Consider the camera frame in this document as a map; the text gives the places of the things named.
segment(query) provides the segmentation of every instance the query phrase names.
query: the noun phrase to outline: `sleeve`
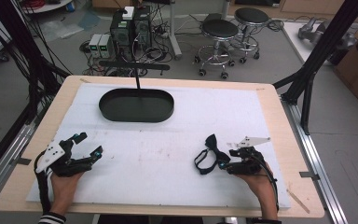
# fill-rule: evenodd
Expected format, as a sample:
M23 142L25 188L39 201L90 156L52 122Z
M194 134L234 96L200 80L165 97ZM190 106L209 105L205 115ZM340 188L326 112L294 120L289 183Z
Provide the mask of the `sleeve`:
M51 212L46 212L40 219L38 224L63 224L66 218Z

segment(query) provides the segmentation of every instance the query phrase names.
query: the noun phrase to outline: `black tray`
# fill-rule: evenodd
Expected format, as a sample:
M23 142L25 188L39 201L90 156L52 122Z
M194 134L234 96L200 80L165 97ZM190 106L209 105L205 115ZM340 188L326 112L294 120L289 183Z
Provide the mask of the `black tray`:
M126 122L162 122L173 113L173 98L166 91L114 89L99 104L106 119Z

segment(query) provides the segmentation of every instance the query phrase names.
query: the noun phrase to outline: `floor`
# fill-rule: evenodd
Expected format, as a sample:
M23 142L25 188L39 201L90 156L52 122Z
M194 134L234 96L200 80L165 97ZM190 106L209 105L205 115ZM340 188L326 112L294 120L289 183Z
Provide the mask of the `floor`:
M62 63L73 74L82 74L87 69L87 59L79 51L79 46L89 40L92 34L104 34L108 31L110 20L97 17L84 4L79 4L76 12L55 10L38 16L43 21L62 21L65 25L81 24L84 31L66 39L55 39L48 42L49 47L60 57ZM186 24L176 33L199 33L199 25L191 17L177 19L177 24ZM149 71L143 78L176 78L196 80L222 80L221 69L207 66L207 75L198 75L199 64L194 63L198 48L208 41L202 35L177 35L183 52L181 60L168 62L171 70L164 72ZM231 82L274 83L296 72L302 64L286 35L263 29L256 35L261 44L260 59L248 59L245 64L238 62L241 52L233 51L237 59L234 67L228 67ZM41 45L40 39L35 42ZM0 141L11 124L27 104L27 82L16 65L9 61L0 62ZM278 89L284 93L287 87ZM358 100L337 78L332 66L323 66L315 80L310 107L310 136L324 164L330 182L338 197L348 223L358 224ZM0 223L36 223L38 213L0 212ZM93 215L70 214L67 223L92 223ZM221 221L221 217L206 217L205 223ZM283 223L330 223L326 214L322 218L282 218Z

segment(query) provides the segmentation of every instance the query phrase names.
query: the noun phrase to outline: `round stool seat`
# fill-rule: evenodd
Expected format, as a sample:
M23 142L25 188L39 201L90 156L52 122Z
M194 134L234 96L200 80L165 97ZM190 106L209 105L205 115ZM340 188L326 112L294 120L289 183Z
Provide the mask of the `round stool seat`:
M238 33L238 28L229 21L210 20L202 24L202 32L211 37L230 39Z
M259 9L242 7L235 11L235 19L239 23L254 23L255 25L261 25L269 20L269 16Z

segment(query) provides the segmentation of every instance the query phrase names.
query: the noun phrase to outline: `stool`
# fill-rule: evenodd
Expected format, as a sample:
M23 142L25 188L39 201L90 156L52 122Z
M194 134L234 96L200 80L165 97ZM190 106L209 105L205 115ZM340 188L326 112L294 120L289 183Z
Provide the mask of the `stool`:
M240 58L240 63L246 63L248 51L252 50L255 50L254 58L259 59L260 47L252 34L254 29L265 26L269 21L269 16L259 9L242 7L235 11L234 18L239 23L239 26L244 26L243 29L240 29L242 32L230 42L232 47L245 51L245 56Z
M195 57L195 62L202 62L199 74L204 77L206 75L203 66L207 64L222 65L223 72L221 78L228 78L225 64L234 66L234 61L231 59L231 55L228 50L220 47L220 43L229 41L238 34L238 28L236 25L229 21L224 20L208 20L202 24L201 31L204 35L211 37L214 40L213 45L208 45L200 48L198 54Z

